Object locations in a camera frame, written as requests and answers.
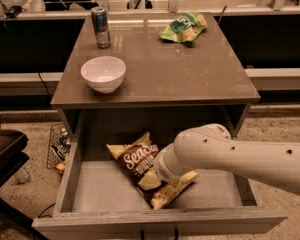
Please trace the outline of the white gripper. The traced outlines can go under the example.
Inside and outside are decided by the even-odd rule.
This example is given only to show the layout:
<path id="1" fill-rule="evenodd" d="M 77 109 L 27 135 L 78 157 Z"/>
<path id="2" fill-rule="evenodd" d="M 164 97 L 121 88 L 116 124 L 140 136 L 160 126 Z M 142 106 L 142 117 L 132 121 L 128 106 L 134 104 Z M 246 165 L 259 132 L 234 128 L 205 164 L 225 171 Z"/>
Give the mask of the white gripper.
<path id="1" fill-rule="evenodd" d="M 147 172 L 138 183 L 143 190 L 159 187 L 161 179 L 167 183 L 173 183 L 184 174 L 183 165 L 177 159 L 172 144 L 158 153 L 153 162 L 153 169 L 156 173 Z"/>

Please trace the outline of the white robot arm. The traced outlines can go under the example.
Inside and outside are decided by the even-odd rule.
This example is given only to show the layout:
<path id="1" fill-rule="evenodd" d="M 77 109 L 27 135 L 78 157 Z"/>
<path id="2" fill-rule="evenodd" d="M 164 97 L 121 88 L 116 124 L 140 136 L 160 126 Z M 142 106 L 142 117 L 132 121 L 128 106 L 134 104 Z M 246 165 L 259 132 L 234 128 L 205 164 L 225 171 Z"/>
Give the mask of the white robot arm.
<path id="1" fill-rule="evenodd" d="M 300 143 L 238 141 L 207 124 L 180 132 L 155 157 L 150 177 L 174 184 L 194 169 L 229 171 L 300 196 Z"/>

